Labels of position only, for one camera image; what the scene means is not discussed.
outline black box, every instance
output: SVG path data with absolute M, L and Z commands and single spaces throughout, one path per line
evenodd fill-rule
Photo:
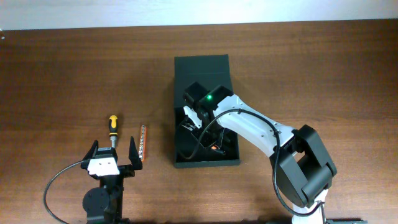
M 185 138 L 177 133 L 178 125 L 185 117 L 183 107 L 183 93 L 192 83 L 198 82 L 207 90 L 212 90 L 222 85 L 231 91 L 232 83 L 229 74 L 228 55 L 207 55 L 192 57 L 175 57 L 175 80 L 174 80 L 174 115 L 175 115 L 175 167 L 209 167 L 209 166 L 236 166 L 239 165 L 238 135 L 235 132 L 226 132 L 229 139 L 228 144 L 223 144 L 222 149 L 226 155 L 199 149 L 196 156 L 186 161 L 178 151 L 189 156 L 196 141 Z

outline white wall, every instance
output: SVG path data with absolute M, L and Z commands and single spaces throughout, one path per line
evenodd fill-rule
M 0 0 L 3 30 L 397 17 L 398 0 Z

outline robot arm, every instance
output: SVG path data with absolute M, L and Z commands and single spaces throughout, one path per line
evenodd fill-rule
M 270 158 L 272 168 L 277 163 L 276 180 L 280 191 L 294 204 L 294 211 L 306 213 L 319 201 L 324 201 L 336 167 L 317 132 L 305 125 L 299 130 L 280 124 L 246 105 L 237 95 L 222 86 L 207 91 L 199 83 L 185 90 L 185 114 L 198 129 L 214 136 L 228 128 L 257 146 Z M 280 139 L 279 159 L 275 161 L 275 132 L 260 116 L 273 124 Z M 305 155 L 296 162 L 296 153 Z M 320 208 L 309 217 L 294 216 L 295 223 L 322 222 Z

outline wooden table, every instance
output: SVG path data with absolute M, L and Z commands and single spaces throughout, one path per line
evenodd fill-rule
M 0 223 L 56 223 L 43 189 L 109 146 L 119 115 L 119 163 L 148 125 L 147 159 L 126 179 L 123 216 L 135 221 L 268 220 L 289 214 L 268 158 L 240 138 L 236 167 L 175 169 L 174 57 L 228 54 L 234 91 L 283 124 L 314 127 L 338 174 L 328 218 L 398 222 L 398 21 L 284 22 L 6 31 L 0 41 Z M 50 188 L 50 208 L 85 223 L 97 187 L 74 168 Z

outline black mount clamp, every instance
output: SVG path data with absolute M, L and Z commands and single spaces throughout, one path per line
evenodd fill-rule
M 90 159 L 113 157 L 117 162 L 118 155 L 113 147 L 98 150 L 98 141 L 95 140 L 91 149 L 83 158 L 81 168 L 87 170 Z M 99 187 L 89 190 L 83 198 L 83 208 L 87 213 L 87 224 L 127 224 L 128 218 L 122 218 L 123 208 L 123 180 L 134 177 L 135 170 L 142 169 L 142 161 L 139 158 L 134 138 L 130 138 L 129 160 L 131 164 L 118 166 L 120 174 L 98 177 Z

